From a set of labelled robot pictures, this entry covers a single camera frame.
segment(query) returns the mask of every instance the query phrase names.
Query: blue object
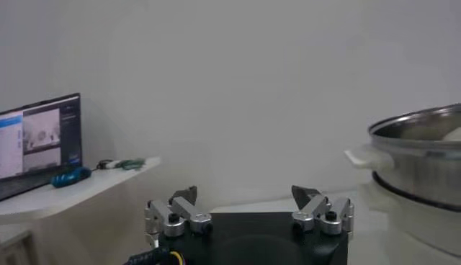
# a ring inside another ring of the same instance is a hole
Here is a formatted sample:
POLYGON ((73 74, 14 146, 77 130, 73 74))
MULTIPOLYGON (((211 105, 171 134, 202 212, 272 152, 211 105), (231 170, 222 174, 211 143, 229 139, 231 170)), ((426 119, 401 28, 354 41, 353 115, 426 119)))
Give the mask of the blue object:
POLYGON ((51 184, 55 188, 62 188, 75 184, 81 180, 88 179, 91 176, 91 170, 85 167, 74 169, 71 172, 54 176, 51 184))

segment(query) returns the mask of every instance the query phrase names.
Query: white wall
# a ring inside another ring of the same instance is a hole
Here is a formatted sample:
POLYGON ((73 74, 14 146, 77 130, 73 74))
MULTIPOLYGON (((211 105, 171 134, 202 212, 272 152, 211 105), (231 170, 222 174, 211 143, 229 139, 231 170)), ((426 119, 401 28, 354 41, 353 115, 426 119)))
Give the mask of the white wall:
POLYGON ((81 92, 89 166, 165 160, 69 214, 80 231, 111 200, 113 219, 138 207, 136 238, 141 202, 193 184, 206 208, 352 187, 368 173, 342 151, 370 123, 461 98, 458 1, 17 2, 0 10, 2 104, 81 92))

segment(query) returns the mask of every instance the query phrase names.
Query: screw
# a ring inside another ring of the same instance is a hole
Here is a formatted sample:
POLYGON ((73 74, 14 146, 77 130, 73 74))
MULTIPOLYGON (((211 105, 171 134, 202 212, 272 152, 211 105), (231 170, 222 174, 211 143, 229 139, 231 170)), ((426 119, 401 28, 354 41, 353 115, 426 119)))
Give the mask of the screw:
POLYGON ((168 223, 177 223, 179 222, 179 215, 177 213, 170 213, 168 215, 168 223))
POLYGON ((327 221, 334 221, 336 220, 337 214, 333 211, 329 211, 325 214, 325 219, 327 221))

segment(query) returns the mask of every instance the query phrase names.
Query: white table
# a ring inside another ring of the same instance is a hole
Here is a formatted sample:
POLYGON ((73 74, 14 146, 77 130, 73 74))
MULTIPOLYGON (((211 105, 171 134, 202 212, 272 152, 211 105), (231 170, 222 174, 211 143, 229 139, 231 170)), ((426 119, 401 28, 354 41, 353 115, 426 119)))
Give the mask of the white table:
MULTIPOLYGON (((387 216, 381 212, 372 212, 359 196, 357 190, 326 193, 329 199, 348 197, 355 205, 354 238, 349 243, 348 264, 353 265, 389 265, 385 255, 385 233, 387 216)), ((297 210, 294 199, 280 199, 248 205, 219 207, 212 212, 293 212, 297 210)))
MULTIPOLYGON (((146 159, 146 164, 139 170, 124 171, 122 169, 94 171, 90 178, 68 187, 56 189, 51 185, 33 189, 24 194, 0 202, 0 225, 34 222, 37 231, 39 251, 48 252, 58 249, 65 251, 68 259, 54 259, 57 264, 94 264, 88 251, 72 233, 69 226, 52 216, 67 210, 81 202, 107 191, 161 163, 159 157, 146 159), (47 233, 53 233, 48 240, 47 233)), ((42 256, 42 263, 49 259, 42 256)))

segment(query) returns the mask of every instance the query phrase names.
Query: laptop screen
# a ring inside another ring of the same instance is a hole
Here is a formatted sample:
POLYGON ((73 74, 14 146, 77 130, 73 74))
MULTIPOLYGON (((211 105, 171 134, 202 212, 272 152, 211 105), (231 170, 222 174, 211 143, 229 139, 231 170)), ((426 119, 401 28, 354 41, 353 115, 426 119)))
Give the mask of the laptop screen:
POLYGON ((0 114, 0 179, 81 165, 80 96, 0 114))

